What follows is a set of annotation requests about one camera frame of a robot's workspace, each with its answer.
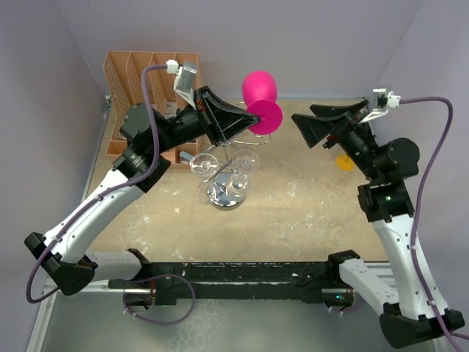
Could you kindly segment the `pink plastic wine glass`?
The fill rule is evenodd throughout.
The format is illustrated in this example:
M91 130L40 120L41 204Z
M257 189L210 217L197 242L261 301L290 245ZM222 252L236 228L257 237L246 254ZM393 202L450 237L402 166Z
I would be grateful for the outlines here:
M278 90L274 77L267 71L249 73L241 86L246 111L259 116L260 122L249 128L256 135L275 132L283 121L283 111L277 104Z

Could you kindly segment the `orange plastic wine glass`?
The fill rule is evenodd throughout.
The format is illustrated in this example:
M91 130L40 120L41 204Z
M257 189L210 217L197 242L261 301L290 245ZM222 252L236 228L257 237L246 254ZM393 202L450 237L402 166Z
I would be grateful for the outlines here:
M346 172L350 172L355 168L355 164L352 159L345 154L336 157L336 165L338 168Z

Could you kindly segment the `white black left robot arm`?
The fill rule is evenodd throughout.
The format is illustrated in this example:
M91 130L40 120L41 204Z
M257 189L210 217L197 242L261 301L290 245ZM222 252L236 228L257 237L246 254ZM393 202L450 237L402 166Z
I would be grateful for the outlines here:
M43 268L66 296L104 279L127 280L134 287L148 284L151 270L141 252L90 252L91 243L161 179L171 165L164 152L201 136L218 146L262 120L222 101L207 86L191 95L192 102L169 119L153 109L148 92L143 103L128 109L121 127L128 145L100 185L53 229L26 237L26 247L37 259L34 273Z

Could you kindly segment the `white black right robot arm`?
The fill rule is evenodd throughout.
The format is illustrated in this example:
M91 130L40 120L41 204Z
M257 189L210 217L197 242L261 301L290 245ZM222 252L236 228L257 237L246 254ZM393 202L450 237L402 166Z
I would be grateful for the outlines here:
M405 186L418 174L419 148L405 137L378 144L366 121L367 104L313 104L311 115L292 115L308 147L339 145L362 171L367 183L358 187L358 202L384 247L396 288L352 250L329 256L326 279L334 287L350 286L374 309L393 348L440 337L452 341L453 331L465 321L448 306L432 277L417 234L421 204L412 202Z

